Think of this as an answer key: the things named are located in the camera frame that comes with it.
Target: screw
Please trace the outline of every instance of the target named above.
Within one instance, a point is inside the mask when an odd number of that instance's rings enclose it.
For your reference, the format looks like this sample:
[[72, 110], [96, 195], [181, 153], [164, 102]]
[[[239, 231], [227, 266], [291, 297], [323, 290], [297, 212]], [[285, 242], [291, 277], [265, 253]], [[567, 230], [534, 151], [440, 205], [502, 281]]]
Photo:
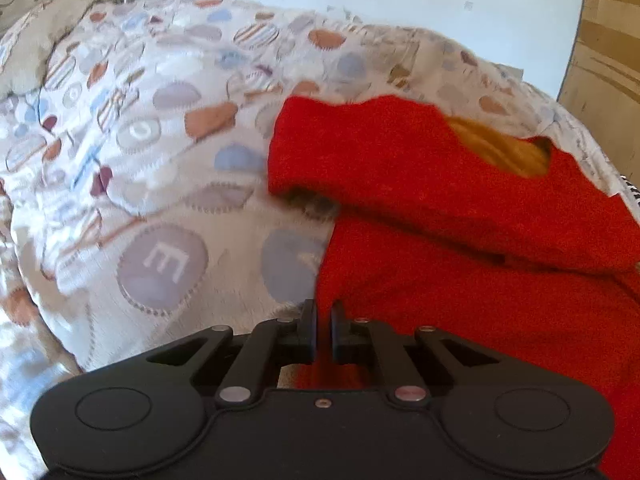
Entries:
[[218, 396], [226, 402], [245, 402], [251, 397], [251, 390], [244, 386], [228, 386], [220, 390]]
[[427, 390], [420, 386], [400, 386], [396, 389], [394, 395], [396, 399], [404, 402], [420, 402], [426, 399]]
[[316, 400], [316, 408], [330, 408], [333, 403], [329, 399]]

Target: wooden panel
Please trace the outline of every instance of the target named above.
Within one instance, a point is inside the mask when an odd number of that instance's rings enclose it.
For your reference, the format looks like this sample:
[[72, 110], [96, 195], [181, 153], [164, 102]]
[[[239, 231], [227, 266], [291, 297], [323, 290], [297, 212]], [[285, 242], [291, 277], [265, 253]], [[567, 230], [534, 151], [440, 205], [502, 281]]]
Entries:
[[559, 101], [640, 182], [640, 0], [584, 0]]

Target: patterned bedspread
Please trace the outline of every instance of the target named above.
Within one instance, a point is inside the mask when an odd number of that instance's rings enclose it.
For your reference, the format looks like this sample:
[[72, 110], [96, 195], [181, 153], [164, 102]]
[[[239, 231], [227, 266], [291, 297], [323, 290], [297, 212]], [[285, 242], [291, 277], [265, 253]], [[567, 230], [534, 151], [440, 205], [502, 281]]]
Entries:
[[43, 471], [28, 416], [55, 382], [212, 324], [250, 330], [313, 295], [335, 208], [268, 196], [274, 121], [290, 94], [387, 93], [550, 137], [640, 219], [578, 121], [434, 32], [239, 0], [97, 4], [43, 88], [0, 104], [7, 480]]

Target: red cloth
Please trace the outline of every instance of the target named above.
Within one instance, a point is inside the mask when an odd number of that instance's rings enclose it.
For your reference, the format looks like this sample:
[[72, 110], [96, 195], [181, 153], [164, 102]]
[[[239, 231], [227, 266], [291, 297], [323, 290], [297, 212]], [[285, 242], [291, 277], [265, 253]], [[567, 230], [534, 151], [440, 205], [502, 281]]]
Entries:
[[[402, 333], [432, 324], [603, 393], [616, 431], [612, 480], [640, 471], [640, 228], [573, 158], [552, 149], [524, 179], [462, 146], [436, 107], [386, 96], [331, 106], [289, 98], [276, 121], [269, 189], [345, 207], [316, 298]], [[353, 377], [320, 361], [311, 385]]]

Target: bed sheet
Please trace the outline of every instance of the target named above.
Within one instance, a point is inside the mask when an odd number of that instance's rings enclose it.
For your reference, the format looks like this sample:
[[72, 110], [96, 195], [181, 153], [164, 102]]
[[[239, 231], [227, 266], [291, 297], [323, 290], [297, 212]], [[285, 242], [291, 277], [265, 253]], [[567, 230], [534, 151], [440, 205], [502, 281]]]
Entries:
[[44, 388], [212, 324], [249, 331], [313, 295], [336, 208], [268, 195], [274, 122], [290, 94], [389, 93], [551, 138], [640, 219], [584, 126], [434, 32], [242, 0], [97, 4], [43, 88], [0, 110], [7, 480], [42, 471], [27, 421]]

